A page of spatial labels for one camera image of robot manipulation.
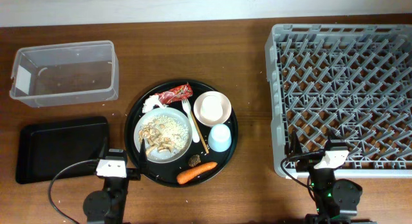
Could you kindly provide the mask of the light blue cup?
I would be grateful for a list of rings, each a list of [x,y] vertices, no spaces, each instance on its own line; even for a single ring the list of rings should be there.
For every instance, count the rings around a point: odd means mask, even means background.
[[[209,137],[208,145],[216,152],[224,152],[229,149],[232,143],[231,132],[225,124],[217,124],[212,127]]]

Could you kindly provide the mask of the rice and peanut shells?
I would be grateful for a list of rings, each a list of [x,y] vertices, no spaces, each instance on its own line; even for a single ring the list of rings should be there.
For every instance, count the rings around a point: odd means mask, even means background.
[[[171,153],[184,150],[189,140],[189,128],[173,117],[155,115],[143,121],[137,128],[136,137],[140,144],[147,142],[146,154]]]

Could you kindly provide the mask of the white cup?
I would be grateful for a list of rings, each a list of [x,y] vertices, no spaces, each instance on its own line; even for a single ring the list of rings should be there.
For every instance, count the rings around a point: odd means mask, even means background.
[[[220,119],[222,114],[223,108],[221,105],[221,100],[218,97],[214,95],[208,95],[203,99],[200,108],[200,115],[204,119],[216,121]]]

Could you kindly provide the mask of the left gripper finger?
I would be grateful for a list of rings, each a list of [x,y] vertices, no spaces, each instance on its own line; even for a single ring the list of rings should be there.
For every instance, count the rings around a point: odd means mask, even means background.
[[[142,142],[140,143],[140,152],[139,152],[139,157],[138,157],[138,168],[141,173],[146,173],[148,170],[147,154],[145,151],[146,151],[145,140],[142,140]]]
[[[108,151],[108,138],[104,137],[103,142],[102,142],[102,147],[100,149],[100,152],[98,154],[99,159],[103,159],[106,157]]]

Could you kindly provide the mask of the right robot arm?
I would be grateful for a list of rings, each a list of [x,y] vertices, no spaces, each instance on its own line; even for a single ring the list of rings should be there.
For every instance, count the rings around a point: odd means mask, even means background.
[[[303,152],[297,133],[290,135],[286,162],[296,162],[296,168],[308,172],[304,184],[315,202],[317,212],[307,214],[305,223],[351,223],[357,215],[362,187],[347,179],[337,179],[335,171],[344,164],[349,147],[344,140],[330,133],[322,149]]]

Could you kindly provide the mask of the pink bowl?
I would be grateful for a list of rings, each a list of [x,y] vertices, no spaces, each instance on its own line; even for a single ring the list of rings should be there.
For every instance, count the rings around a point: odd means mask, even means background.
[[[220,117],[220,119],[216,120],[216,121],[210,121],[210,120],[206,120],[204,119],[201,115],[200,115],[200,108],[201,108],[201,103],[203,101],[203,99],[208,96],[208,95],[214,95],[216,97],[218,97],[221,100],[221,105],[223,108],[223,114]],[[226,122],[232,112],[232,106],[230,103],[230,100],[222,93],[217,92],[217,91],[208,91],[205,93],[202,93],[196,100],[194,103],[194,115],[195,117],[205,126],[208,127],[212,127],[215,126],[217,124],[223,124],[224,122]]]

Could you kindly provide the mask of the grey plate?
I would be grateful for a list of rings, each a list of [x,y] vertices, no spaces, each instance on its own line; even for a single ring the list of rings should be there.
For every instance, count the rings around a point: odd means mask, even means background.
[[[135,126],[134,143],[137,151],[144,144],[147,160],[170,163],[188,150],[192,143],[189,120],[181,111],[156,108],[141,117]]]

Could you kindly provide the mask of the brown walnut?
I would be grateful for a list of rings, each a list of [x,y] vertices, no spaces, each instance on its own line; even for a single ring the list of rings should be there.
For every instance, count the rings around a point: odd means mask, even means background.
[[[200,155],[196,154],[189,158],[189,161],[188,161],[189,167],[196,167],[199,163],[201,163]]]

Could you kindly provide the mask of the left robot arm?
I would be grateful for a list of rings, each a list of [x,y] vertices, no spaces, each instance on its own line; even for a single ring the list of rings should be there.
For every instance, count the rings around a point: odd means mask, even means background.
[[[130,181],[148,173],[145,141],[140,142],[138,165],[128,168],[127,153],[104,146],[97,158],[96,175],[104,179],[103,188],[90,193],[83,203],[88,223],[122,223]]]

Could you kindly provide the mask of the orange carrot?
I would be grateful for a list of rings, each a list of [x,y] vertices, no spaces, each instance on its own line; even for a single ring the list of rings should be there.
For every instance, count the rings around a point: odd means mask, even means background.
[[[181,172],[177,177],[177,182],[182,185],[187,183],[188,181],[192,180],[193,178],[199,176],[202,173],[205,173],[209,170],[212,170],[217,166],[216,162],[208,162],[204,163],[201,165],[197,165],[196,167],[193,167],[192,169],[188,169],[184,172]]]

